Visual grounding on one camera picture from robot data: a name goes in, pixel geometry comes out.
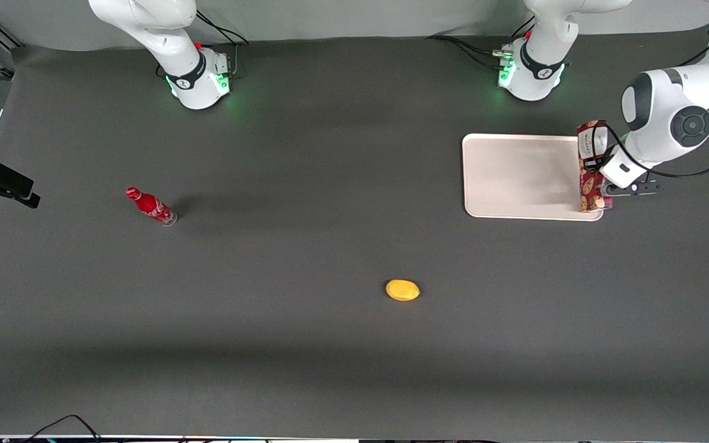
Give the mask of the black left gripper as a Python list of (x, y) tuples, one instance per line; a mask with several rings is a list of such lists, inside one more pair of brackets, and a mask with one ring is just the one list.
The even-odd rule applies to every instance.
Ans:
[[(605, 157), (583, 159), (583, 170), (595, 174), (600, 171), (604, 162)], [(650, 194), (662, 193), (662, 191), (663, 183), (660, 182), (655, 175), (644, 175), (626, 188), (619, 188), (614, 184), (605, 184), (602, 186), (602, 195), (609, 198), (619, 196), (649, 196)]]

